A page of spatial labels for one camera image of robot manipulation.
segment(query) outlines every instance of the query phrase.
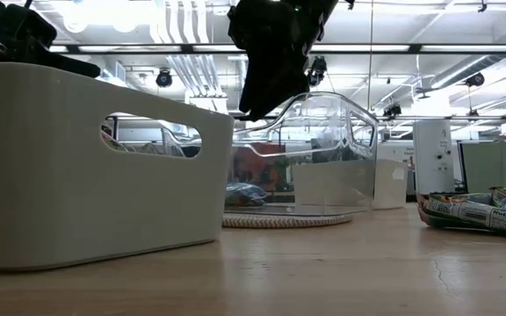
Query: ceiling duct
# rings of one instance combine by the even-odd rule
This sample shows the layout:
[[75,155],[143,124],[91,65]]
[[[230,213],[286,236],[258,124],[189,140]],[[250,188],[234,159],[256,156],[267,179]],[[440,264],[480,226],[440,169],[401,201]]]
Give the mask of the ceiling duct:
[[[506,43],[506,36],[502,39],[502,42]],[[423,89],[423,92],[448,88],[505,59],[506,54],[487,55],[479,58],[475,56],[468,57],[445,72],[432,77],[429,84],[430,88]]]
[[[506,43],[506,36],[501,38],[500,42]],[[430,92],[433,90],[441,90],[447,88],[455,83],[460,83],[467,78],[475,75],[482,70],[495,65],[497,62],[506,59],[505,54],[498,55],[488,55],[488,56],[471,56],[465,58],[463,61],[459,62],[455,66],[449,68],[445,72],[434,75],[429,78],[429,80],[425,80],[420,76],[416,76],[413,78],[409,78],[403,85],[397,87],[392,92],[385,95],[380,101],[374,104],[375,109],[379,109],[387,105],[387,100],[399,100],[406,96],[410,91],[413,91],[411,86],[415,86],[416,83],[419,83],[420,80],[423,79],[423,83],[421,86],[429,87],[429,88],[417,88],[418,92]]]
[[[194,39],[194,31],[192,30],[192,3],[191,0],[181,0],[183,2],[183,13],[184,13],[184,21],[183,21],[183,35],[186,38],[186,41],[189,44],[195,44],[197,41]],[[185,55],[183,57],[183,61],[187,67],[187,69],[191,72],[193,75],[193,78],[195,79],[195,82],[199,86],[200,94],[202,96],[207,95],[207,91],[205,84],[203,82],[203,79],[200,77],[200,74],[197,70],[197,68],[194,66],[194,63],[192,62],[192,59],[189,55]]]
[[[167,8],[165,6],[164,0],[155,0],[155,5],[157,6],[157,22],[149,26],[149,35],[154,40],[155,43],[166,43],[169,44],[172,42],[171,37],[167,31]],[[188,74],[184,72],[184,69],[181,67],[180,56],[167,56],[167,62],[171,65],[171,67],[177,73],[183,85],[189,91],[192,91],[193,94],[198,95],[199,90],[197,87],[192,85]]]
[[238,61],[237,62],[237,74],[239,75],[240,88],[243,88],[245,86],[245,77],[247,76],[247,62],[246,61]]
[[[197,31],[199,34],[200,43],[209,43],[208,34],[206,34],[206,0],[197,0],[197,15],[198,25]],[[216,66],[211,55],[201,56],[204,61],[205,71],[210,74],[209,79],[212,80],[212,85],[216,90],[216,94],[223,96],[224,93],[221,90],[220,81],[218,80],[218,73],[216,72]]]
[[[170,21],[169,21],[169,34],[171,35],[171,38],[176,43],[183,43],[183,39],[181,38],[181,34],[179,32],[179,2],[178,0],[169,0],[169,6],[170,6]],[[193,76],[193,72],[196,72],[196,69],[189,64],[188,60],[190,60],[189,56],[183,56],[183,58],[175,58],[175,63],[178,64],[178,66],[183,70],[184,75],[187,76],[187,80],[192,86],[192,93],[194,93],[195,96],[202,95],[203,92],[206,94],[206,91],[204,90],[204,86],[199,87],[199,78],[196,76]]]

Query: ceiling light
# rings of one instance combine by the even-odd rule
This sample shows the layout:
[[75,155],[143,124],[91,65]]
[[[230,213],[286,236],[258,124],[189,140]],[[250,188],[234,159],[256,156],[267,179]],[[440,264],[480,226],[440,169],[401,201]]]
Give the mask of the ceiling light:
[[63,18],[63,25],[66,27],[68,32],[72,33],[80,33],[87,28],[87,22],[75,14],[66,15]]
[[136,29],[136,26],[138,25],[130,21],[117,22],[112,25],[118,32],[131,32]]
[[166,52],[166,53],[178,53],[181,52],[181,47],[179,45],[148,45],[148,46],[92,46],[92,45],[81,45],[78,47],[81,52],[84,53],[108,53],[111,51],[114,52],[127,52],[127,53],[156,53],[156,52]]
[[470,51],[506,52],[506,45],[425,45],[422,52],[470,52]]
[[374,52],[407,52],[409,45],[319,44],[314,45],[312,54],[325,52],[370,52],[371,50]]
[[193,48],[195,52],[242,52],[235,45],[195,45]]
[[68,49],[65,46],[52,46],[50,47],[52,53],[67,53]]

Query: clear plastic bin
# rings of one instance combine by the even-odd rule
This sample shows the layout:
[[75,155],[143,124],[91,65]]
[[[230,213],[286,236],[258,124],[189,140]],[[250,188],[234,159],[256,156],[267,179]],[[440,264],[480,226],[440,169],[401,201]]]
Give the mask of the clear plastic bin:
[[314,216],[370,211],[377,132],[378,120],[346,97],[328,92],[295,97],[274,121],[234,133],[226,211]]

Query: black device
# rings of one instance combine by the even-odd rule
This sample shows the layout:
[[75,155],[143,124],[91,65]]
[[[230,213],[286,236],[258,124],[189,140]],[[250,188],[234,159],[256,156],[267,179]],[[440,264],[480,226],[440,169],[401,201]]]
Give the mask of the black device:
[[307,81],[310,87],[317,87],[322,83],[327,72],[327,62],[323,56],[315,56],[312,67],[307,72]]
[[28,8],[30,2],[25,7],[0,2],[0,61],[49,66],[92,78],[99,76],[99,67],[49,51],[57,32]]
[[485,77],[481,73],[477,73],[467,78],[464,84],[468,87],[480,87],[485,83]]
[[401,115],[401,107],[399,104],[391,104],[384,109],[385,117],[396,117]]
[[228,35],[247,52],[249,67],[239,109],[258,120],[302,92],[312,45],[338,0],[242,0],[228,12]]
[[159,75],[157,76],[157,79],[155,79],[155,83],[157,83],[157,86],[160,88],[167,88],[170,87],[173,83],[173,78],[171,77],[169,68],[160,68],[159,69]]

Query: woven round mat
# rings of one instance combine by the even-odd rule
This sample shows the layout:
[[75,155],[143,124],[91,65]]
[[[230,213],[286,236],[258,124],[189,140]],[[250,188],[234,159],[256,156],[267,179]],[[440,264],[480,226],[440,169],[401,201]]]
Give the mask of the woven round mat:
[[308,217],[226,212],[222,225],[232,228],[305,228],[338,225],[351,220],[351,214]]

